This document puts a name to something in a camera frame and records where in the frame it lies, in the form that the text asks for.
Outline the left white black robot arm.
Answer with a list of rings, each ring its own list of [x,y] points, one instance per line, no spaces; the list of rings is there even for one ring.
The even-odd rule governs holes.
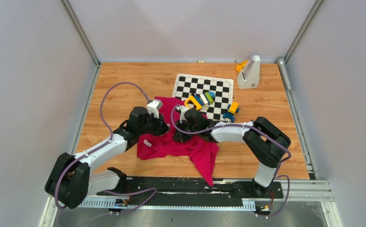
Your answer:
[[[44,190],[64,207],[78,207],[87,196],[110,190],[115,195],[126,192],[123,173],[110,167],[102,173],[94,171],[109,159],[120,155],[145,134],[162,136],[169,130],[159,107],[137,106],[129,118],[101,143],[75,155],[62,153],[56,160]]]

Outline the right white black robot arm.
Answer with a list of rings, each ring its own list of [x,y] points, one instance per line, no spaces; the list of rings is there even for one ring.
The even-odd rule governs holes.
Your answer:
[[[228,123],[205,118],[197,109],[176,105],[170,119],[176,129],[174,139],[186,142],[198,136],[211,143],[246,144],[259,161],[252,179],[252,191],[258,197],[271,192],[271,184],[280,166],[291,158],[290,138],[265,117],[244,123]]]

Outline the magenta red garment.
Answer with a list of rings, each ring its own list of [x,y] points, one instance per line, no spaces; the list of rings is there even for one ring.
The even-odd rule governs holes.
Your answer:
[[[206,183],[213,186],[213,170],[219,151],[217,144],[204,141],[197,135],[186,142],[175,141],[173,137],[176,132],[171,126],[170,130],[160,137],[151,134],[141,136],[137,143],[137,157],[148,160],[166,156],[188,156]]]

